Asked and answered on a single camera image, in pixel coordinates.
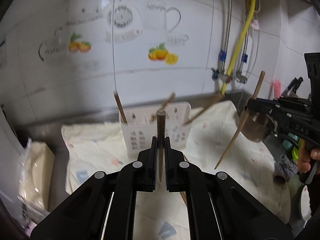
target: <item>kitchen knife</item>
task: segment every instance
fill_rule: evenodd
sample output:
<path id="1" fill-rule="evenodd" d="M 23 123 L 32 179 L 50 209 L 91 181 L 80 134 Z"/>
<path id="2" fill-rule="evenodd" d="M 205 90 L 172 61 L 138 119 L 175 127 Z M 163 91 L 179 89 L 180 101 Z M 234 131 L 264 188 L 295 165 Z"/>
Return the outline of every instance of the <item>kitchen knife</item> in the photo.
<path id="1" fill-rule="evenodd" d="M 297 81 L 298 81 L 298 79 L 297 79 L 297 78 L 294 78 L 294 79 L 291 81 L 291 83 L 289 84 L 288 88 L 286 88 L 286 89 L 282 92 L 281 96 L 287 97 L 289 91 L 293 88 L 293 86 L 297 83 Z"/>
<path id="2" fill-rule="evenodd" d="M 300 87 L 301 83 L 303 82 L 303 78 L 299 77 L 298 81 L 296 82 L 296 84 L 294 85 L 292 91 L 290 91 L 289 93 L 289 97 L 291 98 L 297 98 L 297 90 Z"/>

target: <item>human hand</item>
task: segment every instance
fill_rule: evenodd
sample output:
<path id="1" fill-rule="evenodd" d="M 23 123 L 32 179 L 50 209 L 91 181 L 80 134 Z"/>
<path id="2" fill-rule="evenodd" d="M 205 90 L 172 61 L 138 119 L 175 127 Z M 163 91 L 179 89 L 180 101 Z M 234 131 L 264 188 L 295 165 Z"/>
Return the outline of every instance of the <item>human hand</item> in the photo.
<path id="1" fill-rule="evenodd" d="M 306 142 L 302 140 L 301 147 L 299 150 L 298 163 L 297 163 L 298 170 L 301 173 L 306 173 L 310 171 L 311 165 L 309 162 L 311 161 L 311 159 L 320 161 L 320 149 L 319 148 L 313 149 L 310 153 L 307 151 Z M 318 168 L 316 174 L 320 174 L 320 167 Z"/>

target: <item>cleaning rag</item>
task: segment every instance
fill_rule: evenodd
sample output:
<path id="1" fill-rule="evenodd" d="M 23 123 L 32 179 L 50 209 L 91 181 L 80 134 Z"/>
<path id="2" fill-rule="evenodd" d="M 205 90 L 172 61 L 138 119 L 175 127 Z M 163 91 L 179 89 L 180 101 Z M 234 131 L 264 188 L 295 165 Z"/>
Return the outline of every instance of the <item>cleaning rag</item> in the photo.
<path id="1" fill-rule="evenodd" d="M 273 181 L 278 185 L 283 185 L 286 181 L 288 182 L 297 172 L 297 165 L 294 162 L 291 162 L 286 155 L 283 155 L 280 161 L 275 163 Z"/>

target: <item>white cloth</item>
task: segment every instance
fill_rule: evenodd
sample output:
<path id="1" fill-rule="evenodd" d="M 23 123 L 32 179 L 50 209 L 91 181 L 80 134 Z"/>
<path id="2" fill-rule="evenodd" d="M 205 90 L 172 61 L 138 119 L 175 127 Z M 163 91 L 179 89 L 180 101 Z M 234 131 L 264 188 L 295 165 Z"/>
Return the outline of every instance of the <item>white cloth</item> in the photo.
<path id="1" fill-rule="evenodd" d="M 249 141 L 240 133 L 229 154 L 214 170 L 237 129 L 239 117 L 232 102 L 215 104 L 192 123 L 187 145 L 181 151 L 202 171 L 225 171 L 284 223 L 290 217 L 287 185 L 273 183 L 274 160 L 266 146 Z M 74 192 L 96 171 L 121 170 L 134 161 L 126 154 L 119 123 L 63 126 L 62 136 L 70 158 L 66 191 Z M 179 193 L 165 190 L 165 181 L 157 183 L 153 193 L 138 192 L 134 239 L 189 239 L 187 208 Z"/>

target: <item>yellow gas hose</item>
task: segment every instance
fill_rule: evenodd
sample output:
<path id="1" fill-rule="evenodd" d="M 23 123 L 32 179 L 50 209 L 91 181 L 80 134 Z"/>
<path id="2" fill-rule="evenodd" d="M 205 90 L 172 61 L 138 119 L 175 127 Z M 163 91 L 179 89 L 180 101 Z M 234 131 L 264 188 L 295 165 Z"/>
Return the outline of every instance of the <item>yellow gas hose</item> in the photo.
<path id="1" fill-rule="evenodd" d="M 244 27 L 242 29 L 242 32 L 240 34 L 240 37 L 238 39 L 238 42 L 237 42 L 237 45 L 236 45 L 236 48 L 233 52 L 233 55 L 231 57 L 231 60 L 230 60 L 230 63 L 229 63 L 229 66 L 228 66 L 228 69 L 227 69 L 227 73 L 226 75 L 227 76 L 230 76 L 231 73 L 232 73 L 232 70 L 235 66 L 235 63 L 236 63 L 236 60 L 238 58 L 238 55 L 239 55 L 239 52 L 240 52 L 240 49 L 242 47 L 242 43 L 243 43 L 243 40 L 244 40 L 244 37 L 247 33 L 247 30 L 250 26 L 250 23 L 251 23 L 251 20 L 252 20 L 252 17 L 253 17 L 253 14 L 254 14 L 254 10 L 255 10 L 255 7 L 256 7 L 256 0 L 251 0 L 251 5 L 250 5 L 250 10 L 249 10 L 249 14 L 248 14 L 248 17 L 245 21 L 245 24 L 244 24 Z M 223 83 L 222 84 L 222 87 L 221 87 L 221 94 L 224 95 L 225 92 L 226 92 L 226 87 L 227 87 L 227 83 Z"/>

